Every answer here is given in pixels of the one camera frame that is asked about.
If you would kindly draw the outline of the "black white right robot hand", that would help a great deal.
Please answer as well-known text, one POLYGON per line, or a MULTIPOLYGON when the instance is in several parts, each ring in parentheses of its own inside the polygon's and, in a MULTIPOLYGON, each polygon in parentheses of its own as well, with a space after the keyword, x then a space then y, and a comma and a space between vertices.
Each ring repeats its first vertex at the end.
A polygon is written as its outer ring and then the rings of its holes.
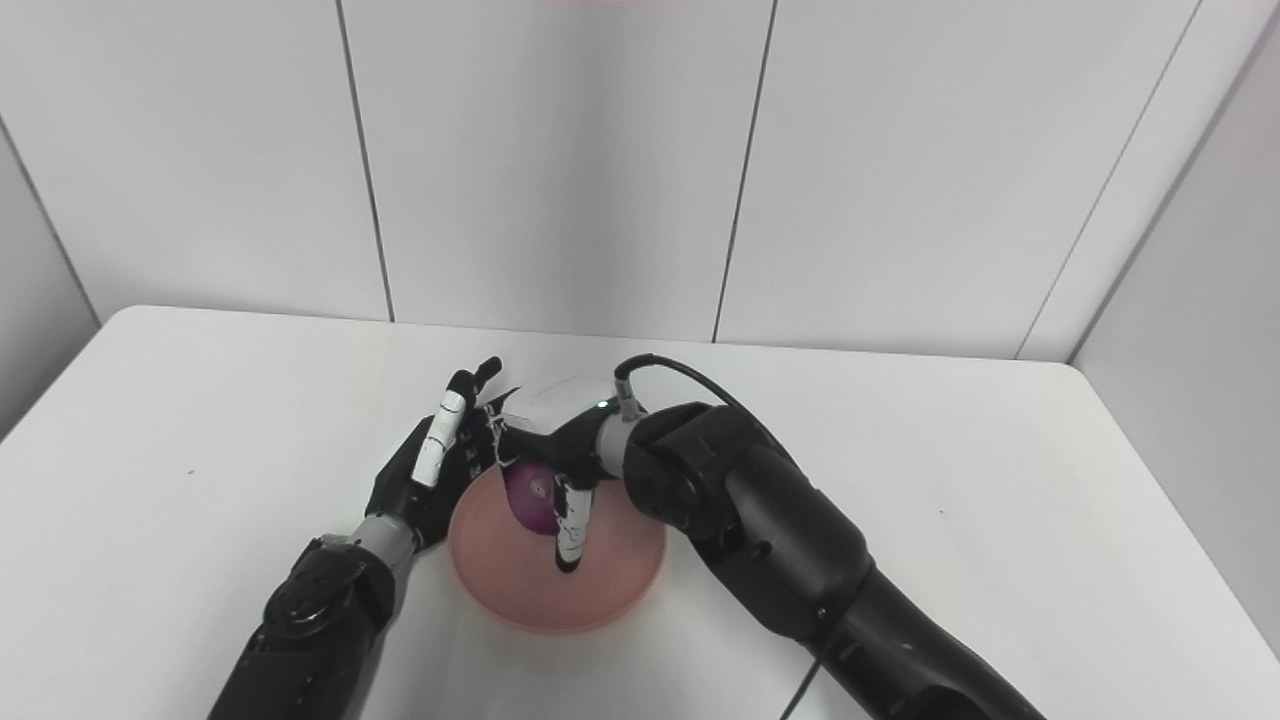
POLYGON ((550 473, 556 568, 563 574, 579 570, 596 488, 612 478, 600 436, 617 411, 612 383, 572 377, 520 386, 503 397, 495 419, 498 459, 506 466, 531 462, 550 473))

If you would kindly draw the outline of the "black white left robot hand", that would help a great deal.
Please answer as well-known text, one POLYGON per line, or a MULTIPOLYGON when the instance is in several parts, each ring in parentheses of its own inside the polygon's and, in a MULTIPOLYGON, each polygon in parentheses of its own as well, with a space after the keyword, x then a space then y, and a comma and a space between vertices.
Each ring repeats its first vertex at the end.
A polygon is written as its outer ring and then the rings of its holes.
POLYGON ((366 514, 403 527, 413 553, 443 542, 463 492, 500 465, 500 411, 509 395, 483 402, 480 393, 502 368, 492 356, 475 370, 457 370, 375 478, 366 514))

